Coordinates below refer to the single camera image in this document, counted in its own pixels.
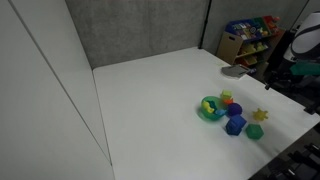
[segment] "wooden shelf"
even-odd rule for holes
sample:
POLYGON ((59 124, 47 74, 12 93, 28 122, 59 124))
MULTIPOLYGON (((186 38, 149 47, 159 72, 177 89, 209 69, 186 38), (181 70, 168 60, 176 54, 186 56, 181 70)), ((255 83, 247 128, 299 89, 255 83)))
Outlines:
POLYGON ((254 52, 251 52, 251 53, 246 53, 246 54, 237 55, 237 56, 236 56, 236 59, 241 58, 241 57, 245 57, 245 56, 249 56, 249 55, 252 55, 252 54, 256 54, 256 53, 259 53, 259 52, 263 52, 263 51, 265 51, 265 50, 267 50, 267 49, 269 49, 269 48, 265 48, 265 49, 259 50, 259 51, 254 51, 254 52))

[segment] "green block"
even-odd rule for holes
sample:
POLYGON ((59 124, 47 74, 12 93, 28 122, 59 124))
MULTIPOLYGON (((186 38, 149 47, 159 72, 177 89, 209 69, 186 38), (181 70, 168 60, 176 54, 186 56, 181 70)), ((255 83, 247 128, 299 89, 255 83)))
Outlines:
POLYGON ((247 136, 250 139, 260 139, 263 136, 263 130, 259 124, 249 124, 246 128, 247 136))
POLYGON ((231 99, 232 97, 232 92, 228 90, 223 90, 221 93, 221 99, 226 100, 226 99, 231 99))

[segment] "colorful toys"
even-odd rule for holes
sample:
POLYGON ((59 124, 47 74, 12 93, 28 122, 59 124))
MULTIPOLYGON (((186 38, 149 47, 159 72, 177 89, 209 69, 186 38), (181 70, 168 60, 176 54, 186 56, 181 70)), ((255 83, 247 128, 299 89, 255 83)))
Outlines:
POLYGON ((216 110, 214 113, 221 116, 221 115, 225 115, 226 112, 227 112, 227 110, 218 109, 218 110, 216 110))
POLYGON ((232 103, 228 105, 228 115, 234 116, 234 115, 241 115, 242 114, 242 107, 237 103, 232 103))
MULTIPOLYGON (((247 120, 241 116, 242 107, 240 104, 233 102, 232 92, 229 90, 223 90, 220 98, 215 96, 205 97, 201 101, 201 112, 200 117, 211 121, 217 121, 227 113, 230 119, 225 128, 227 134, 232 136, 238 136, 247 123, 247 120)), ((258 108, 256 112, 253 112, 253 119, 256 121, 268 119, 267 113, 268 111, 262 111, 258 108)), ((249 123, 245 131, 248 138, 254 140, 261 139, 264 135, 260 124, 249 123)))
POLYGON ((246 133, 248 138, 258 140, 263 135, 264 132, 259 124, 249 124, 246 128, 246 133))
POLYGON ((221 99, 222 100, 227 100, 227 99, 231 99, 232 97, 232 92, 228 91, 228 90, 223 90, 221 93, 221 99))
POLYGON ((213 121, 220 119, 225 115, 227 105, 222 100, 215 96, 207 96, 201 101, 201 114, 213 121))
POLYGON ((214 112, 214 108, 212 106, 210 106, 210 103, 208 101, 203 101, 202 102, 202 107, 208 112, 208 113, 213 113, 214 112))
POLYGON ((260 108, 256 112, 253 112, 253 118, 256 121, 263 121, 264 119, 268 119, 267 116, 268 111, 261 111, 260 108))
POLYGON ((229 135, 238 136, 246 123, 240 115, 232 116, 226 125, 226 131, 229 135))
POLYGON ((223 100, 223 102, 224 102, 226 105, 229 105, 229 104, 232 104, 232 103, 233 103, 233 99, 226 99, 226 100, 223 100))

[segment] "yellow star block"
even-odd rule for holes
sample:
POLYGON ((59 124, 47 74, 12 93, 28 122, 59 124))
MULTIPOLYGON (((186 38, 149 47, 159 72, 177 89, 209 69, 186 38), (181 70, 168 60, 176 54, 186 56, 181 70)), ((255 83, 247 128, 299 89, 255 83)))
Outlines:
POLYGON ((253 118, 257 121, 263 121, 264 119, 268 119, 267 113, 268 111, 261 111, 261 109, 258 108, 257 112, 253 112, 253 118))

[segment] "gray object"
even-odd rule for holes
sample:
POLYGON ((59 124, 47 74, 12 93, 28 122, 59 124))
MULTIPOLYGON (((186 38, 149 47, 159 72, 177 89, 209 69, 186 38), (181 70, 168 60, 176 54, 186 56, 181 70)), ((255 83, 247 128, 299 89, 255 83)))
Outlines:
POLYGON ((249 69, 240 64, 221 68, 222 75, 233 79, 240 79, 247 72, 249 72, 249 69))

